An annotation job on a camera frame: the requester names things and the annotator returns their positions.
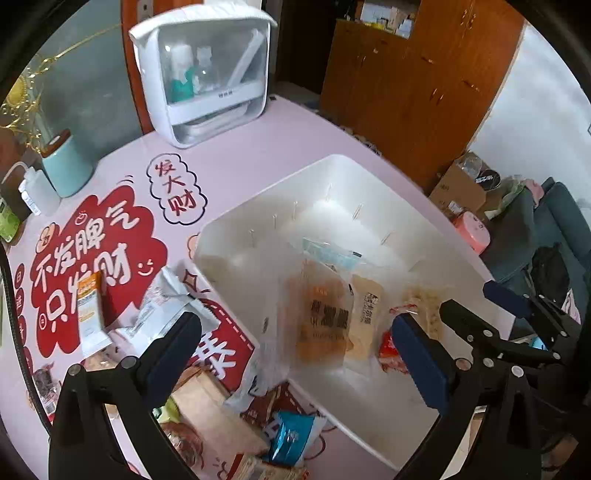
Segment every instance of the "label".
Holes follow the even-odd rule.
[[[39,207],[33,202],[33,199],[29,196],[27,191],[21,193],[22,201],[27,204],[29,209],[32,211],[33,215],[38,216],[41,215],[41,210]]]

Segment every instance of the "pink container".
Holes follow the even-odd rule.
[[[488,244],[491,243],[491,235],[476,215],[472,212],[464,212],[453,222],[457,232],[480,255]]]

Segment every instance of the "white bottle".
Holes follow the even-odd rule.
[[[211,92],[220,88],[220,79],[217,68],[212,64],[212,48],[199,47],[197,49],[197,61],[193,73],[193,93]]]
[[[25,170],[25,178],[18,186],[22,200],[34,215],[52,215],[59,207],[61,198],[45,176],[45,173],[42,170],[35,170],[33,167],[27,166],[26,163],[19,161],[8,170],[4,180],[8,178],[16,167],[22,167]]]

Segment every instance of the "blue package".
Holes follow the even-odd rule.
[[[288,411],[280,411],[278,416],[281,426],[265,460],[275,465],[299,465],[306,449],[320,435],[326,419]]]
[[[307,252],[314,260],[324,263],[328,267],[333,267],[333,270],[336,269],[337,273],[352,271],[361,260],[361,254],[357,252],[324,242],[315,242],[309,238],[302,240],[302,247],[304,252]]]

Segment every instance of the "wooden lid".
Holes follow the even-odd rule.
[[[60,148],[68,138],[72,135],[69,128],[66,128],[64,131],[58,133],[55,137],[53,137],[49,143],[45,146],[43,150],[41,150],[41,156],[43,158],[49,157],[53,152],[55,152],[58,148]]]

